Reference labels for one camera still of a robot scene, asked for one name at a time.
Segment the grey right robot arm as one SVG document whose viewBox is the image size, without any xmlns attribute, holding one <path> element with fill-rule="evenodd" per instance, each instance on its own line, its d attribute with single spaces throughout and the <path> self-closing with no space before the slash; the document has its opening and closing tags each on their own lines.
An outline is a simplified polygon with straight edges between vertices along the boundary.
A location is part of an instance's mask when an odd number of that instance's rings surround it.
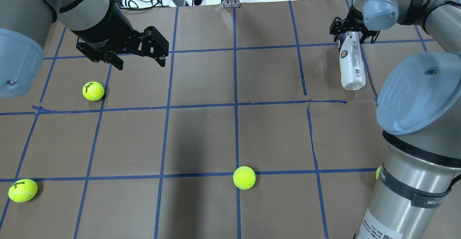
<svg viewBox="0 0 461 239">
<path fill-rule="evenodd" d="M 460 180 L 460 0 L 351 0 L 330 34 L 375 37 L 395 24 L 419 25 L 445 52 L 400 62 L 377 97 L 389 153 L 355 239 L 421 239 Z"/>
</svg>

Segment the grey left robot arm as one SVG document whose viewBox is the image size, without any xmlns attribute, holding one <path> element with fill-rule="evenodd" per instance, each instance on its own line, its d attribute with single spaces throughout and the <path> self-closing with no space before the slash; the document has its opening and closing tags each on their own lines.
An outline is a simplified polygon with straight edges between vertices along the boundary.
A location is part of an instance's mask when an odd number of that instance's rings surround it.
<svg viewBox="0 0 461 239">
<path fill-rule="evenodd" d="M 153 26 L 136 31 L 116 0 L 1 0 L 0 95 L 30 91 L 45 58 L 51 25 L 59 21 L 77 36 L 76 48 L 89 60 L 122 70 L 120 54 L 153 58 L 166 65 L 169 42 Z"/>
</svg>

